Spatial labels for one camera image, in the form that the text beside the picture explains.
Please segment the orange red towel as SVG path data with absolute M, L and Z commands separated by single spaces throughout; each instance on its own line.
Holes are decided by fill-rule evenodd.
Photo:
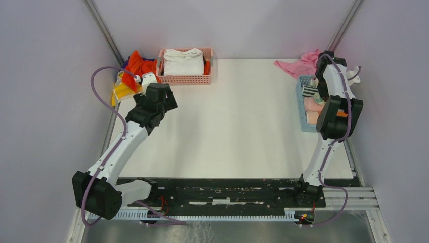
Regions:
M 142 76 L 149 72 L 156 73 L 156 59 L 145 59 L 142 58 L 137 50 L 134 50 L 128 59 L 128 65 L 125 70 L 131 72 L 134 75 Z M 122 77 L 122 82 L 127 85 L 134 93 L 138 91 L 138 85 L 135 79 L 127 72 Z

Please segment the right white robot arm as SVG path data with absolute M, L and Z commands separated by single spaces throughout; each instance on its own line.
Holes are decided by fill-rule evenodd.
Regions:
M 364 106 L 350 88 L 346 60 L 335 57 L 333 51 L 319 54 L 315 77 L 319 95 L 325 104 L 316 123 L 316 148 L 309 165 L 301 174 L 298 188 L 292 193 L 292 200 L 299 207 L 322 196 L 325 170 L 338 146 L 353 133 Z

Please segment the yellow green teal towel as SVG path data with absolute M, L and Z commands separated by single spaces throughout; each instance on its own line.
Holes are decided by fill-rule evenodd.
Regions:
M 320 106 L 324 106 L 324 104 L 325 104 L 325 101 L 323 100 L 323 98 L 320 96 L 319 93 L 314 94 L 314 101 L 316 104 L 318 104 Z

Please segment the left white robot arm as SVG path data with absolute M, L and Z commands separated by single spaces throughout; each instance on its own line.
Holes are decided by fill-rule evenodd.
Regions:
M 145 94 L 134 95 L 135 107 L 121 117 L 123 129 L 105 153 L 86 172 L 72 177 L 76 205 L 82 213 L 112 219 L 121 207 L 141 200 L 155 205 L 159 192 L 148 180 L 136 179 L 117 184 L 120 173 L 135 150 L 160 125 L 165 114 L 177 108 L 170 85 L 150 83 Z

